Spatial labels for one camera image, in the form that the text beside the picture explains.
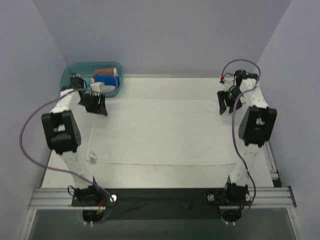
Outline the white terry towel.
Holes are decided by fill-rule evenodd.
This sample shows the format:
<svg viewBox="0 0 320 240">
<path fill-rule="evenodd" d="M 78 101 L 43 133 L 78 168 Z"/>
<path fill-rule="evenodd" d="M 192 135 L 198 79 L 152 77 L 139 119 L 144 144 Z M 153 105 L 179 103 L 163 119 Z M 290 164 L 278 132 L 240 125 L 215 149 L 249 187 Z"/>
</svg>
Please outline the white terry towel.
<svg viewBox="0 0 320 240">
<path fill-rule="evenodd" d="M 98 163 L 233 165 L 231 121 L 214 101 L 118 99 L 92 119 L 87 152 Z"/>
</svg>

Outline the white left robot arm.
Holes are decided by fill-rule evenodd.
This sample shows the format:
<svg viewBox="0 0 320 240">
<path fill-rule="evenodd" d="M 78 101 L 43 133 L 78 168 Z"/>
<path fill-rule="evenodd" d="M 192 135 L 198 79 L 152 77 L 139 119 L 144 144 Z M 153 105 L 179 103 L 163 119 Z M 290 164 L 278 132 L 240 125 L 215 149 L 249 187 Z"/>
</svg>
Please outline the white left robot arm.
<svg viewBox="0 0 320 240">
<path fill-rule="evenodd" d="M 102 93 L 105 84 L 93 82 L 86 90 L 82 82 L 81 77 L 72 77 L 70 85 L 61 88 L 60 99 L 54 108 L 41 116 L 41 122 L 47 146 L 64 161 L 65 172 L 72 175 L 74 199 L 95 206 L 104 198 L 104 193 L 78 150 L 82 136 L 72 110 L 80 105 L 88 113 L 107 116 L 108 112 Z"/>
</svg>

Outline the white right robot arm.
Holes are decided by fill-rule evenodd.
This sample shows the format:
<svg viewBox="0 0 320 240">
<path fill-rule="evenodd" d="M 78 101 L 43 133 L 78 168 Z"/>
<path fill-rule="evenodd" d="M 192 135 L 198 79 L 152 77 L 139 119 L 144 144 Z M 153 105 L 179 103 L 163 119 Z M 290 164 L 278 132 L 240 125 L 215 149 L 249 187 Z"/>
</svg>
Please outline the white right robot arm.
<svg viewBox="0 0 320 240">
<path fill-rule="evenodd" d="M 219 113 L 231 114 L 231 137 L 238 158 L 221 193 L 228 205 L 251 201 L 251 170 L 271 137 L 278 114 L 265 101 L 257 80 L 256 73 L 237 70 L 231 83 L 221 80 L 225 89 L 217 92 Z"/>
</svg>

